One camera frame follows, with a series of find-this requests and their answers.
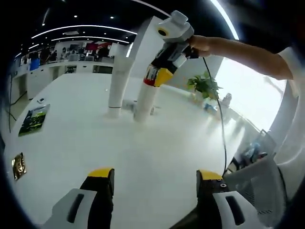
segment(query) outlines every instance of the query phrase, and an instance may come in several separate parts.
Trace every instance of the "bright window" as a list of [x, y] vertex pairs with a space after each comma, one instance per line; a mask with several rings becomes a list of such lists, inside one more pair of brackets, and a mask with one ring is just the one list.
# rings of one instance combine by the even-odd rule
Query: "bright window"
[[258, 129], [269, 130], [280, 107], [286, 80], [262, 75], [238, 62], [224, 58], [216, 81], [223, 89], [220, 98], [232, 94], [230, 107]]

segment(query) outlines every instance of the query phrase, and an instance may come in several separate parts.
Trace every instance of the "hand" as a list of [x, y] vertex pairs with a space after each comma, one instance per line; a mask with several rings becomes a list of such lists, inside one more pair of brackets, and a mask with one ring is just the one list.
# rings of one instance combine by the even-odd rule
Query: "hand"
[[189, 43], [190, 46], [198, 50], [199, 56], [206, 57], [211, 55], [209, 38], [204, 36], [194, 35], [189, 39]]

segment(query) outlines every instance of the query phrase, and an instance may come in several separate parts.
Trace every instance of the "white tabletop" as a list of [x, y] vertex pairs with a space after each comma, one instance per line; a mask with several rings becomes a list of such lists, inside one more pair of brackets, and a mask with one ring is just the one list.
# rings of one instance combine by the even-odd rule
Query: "white tabletop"
[[[184, 91], [161, 87], [155, 113], [144, 125], [129, 111], [105, 117], [111, 75], [65, 74], [47, 86], [20, 115], [4, 155], [8, 179], [35, 224], [88, 173], [115, 168], [112, 228], [166, 229], [197, 203], [196, 170], [224, 169], [220, 121], [187, 100]], [[125, 99], [136, 100], [142, 79], [131, 78]], [[40, 132], [18, 137], [29, 109], [51, 104]], [[225, 126], [228, 162], [242, 138]], [[13, 179], [11, 160], [24, 153], [27, 174]]]

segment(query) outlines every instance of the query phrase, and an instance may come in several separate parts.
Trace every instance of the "ceiling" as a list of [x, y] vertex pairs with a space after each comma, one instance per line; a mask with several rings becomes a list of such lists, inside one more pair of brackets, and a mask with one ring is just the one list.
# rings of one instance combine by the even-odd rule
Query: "ceiling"
[[[53, 0], [46, 3], [15, 9], [20, 17], [19, 28], [12, 29], [18, 34], [18, 43], [23, 44], [23, 52], [33, 44], [55, 43], [52, 39], [69, 37], [64, 32], [78, 31], [79, 35], [106, 37], [125, 42], [133, 42], [136, 35], [106, 28], [79, 27], [51, 31], [31, 39], [41, 32], [71, 25], [102, 25], [137, 32], [139, 26], [152, 16], [166, 19], [158, 10], [133, 0]], [[210, 0], [188, 0], [173, 4], [166, 0], [143, 0], [166, 13], [179, 10], [189, 17], [195, 33], [233, 39], [233, 35], [223, 17]], [[283, 31], [272, 21], [262, 0], [218, 0], [229, 15], [242, 42], [278, 52], [287, 45]]]

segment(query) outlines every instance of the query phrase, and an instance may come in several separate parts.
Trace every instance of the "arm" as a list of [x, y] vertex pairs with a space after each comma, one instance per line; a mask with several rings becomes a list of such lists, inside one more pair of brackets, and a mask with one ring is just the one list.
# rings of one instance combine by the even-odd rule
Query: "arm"
[[293, 79], [283, 58], [262, 48], [223, 38], [203, 36], [193, 36], [190, 45], [199, 49], [201, 56], [209, 54], [223, 56], [277, 80]]

